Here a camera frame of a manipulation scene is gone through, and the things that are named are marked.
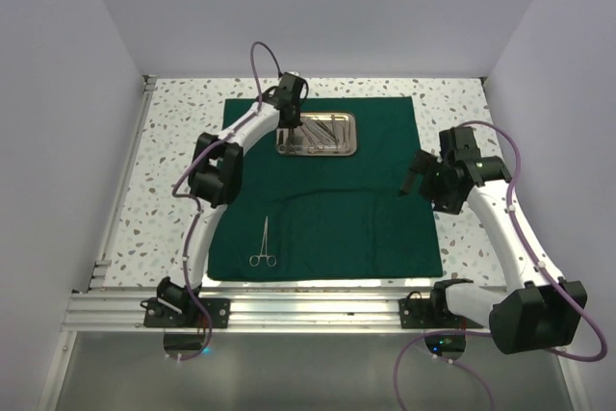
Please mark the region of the steel forceps with ring handles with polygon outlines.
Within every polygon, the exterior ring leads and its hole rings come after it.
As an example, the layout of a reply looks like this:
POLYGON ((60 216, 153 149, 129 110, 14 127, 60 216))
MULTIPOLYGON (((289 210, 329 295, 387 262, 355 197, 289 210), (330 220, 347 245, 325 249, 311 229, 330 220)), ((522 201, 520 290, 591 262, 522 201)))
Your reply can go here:
POLYGON ((267 267, 273 268, 277 264, 277 258, 269 253, 269 217, 264 218, 262 240, 259 252, 251 255, 248 263, 253 267, 259 267, 264 263, 267 267))

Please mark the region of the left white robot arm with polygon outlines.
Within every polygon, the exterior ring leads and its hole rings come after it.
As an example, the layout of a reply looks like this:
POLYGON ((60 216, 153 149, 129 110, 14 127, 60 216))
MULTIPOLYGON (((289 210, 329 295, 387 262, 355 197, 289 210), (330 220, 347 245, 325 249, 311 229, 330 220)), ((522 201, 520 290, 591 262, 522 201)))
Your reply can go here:
POLYGON ((196 204, 182 248, 184 285, 175 285, 168 276, 157 288, 157 302, 178 326, 190 326, 206 316, 198 300, 205 260, 222 214, 240 193, 244 154, 278 128, 299 127, 308 91, 305 79, 285 72, 277 85, 259 92, 248 110, 219 135, 203 133, 197 139, 192 163, 172 189, 174 197, 196 204))

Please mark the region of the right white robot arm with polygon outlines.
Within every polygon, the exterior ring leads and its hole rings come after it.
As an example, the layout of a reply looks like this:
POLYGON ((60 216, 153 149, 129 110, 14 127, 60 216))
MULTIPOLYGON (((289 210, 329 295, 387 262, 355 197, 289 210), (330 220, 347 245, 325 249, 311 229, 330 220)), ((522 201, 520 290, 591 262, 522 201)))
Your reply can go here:
POLYGON ((482 155, 469 126, 440 132, 439 142, 438 155, 415 153, 399 192, 407 195, 417 185, 436 213, 454 216, 469 207, 496 252, 506 292, 493 293, 468 278, 446 279, 427 298, 402 299, 401 314, 422 327, 466 319, 487 328, 505 354, 569 345, 587 293, 545 254, 514 198, 514 173, 500 157, 482 155))

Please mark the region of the green surgical cloth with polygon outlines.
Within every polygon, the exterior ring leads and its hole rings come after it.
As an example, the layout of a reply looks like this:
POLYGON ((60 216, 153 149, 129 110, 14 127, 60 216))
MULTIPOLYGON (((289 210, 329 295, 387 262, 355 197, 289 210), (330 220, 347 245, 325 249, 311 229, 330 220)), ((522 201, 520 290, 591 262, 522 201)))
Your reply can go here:
POLYGON ((412 100, 311 99, 313 112, 348 112, 358 147, 348 157, 276 152, 273 135, 244 156, 243 184, 220 219, 207 274, 219 281, 436 277, 443 268, 431 206, 399 196, 420 146, 412 100), (273 268, 253 268, 269 217, 273 268))

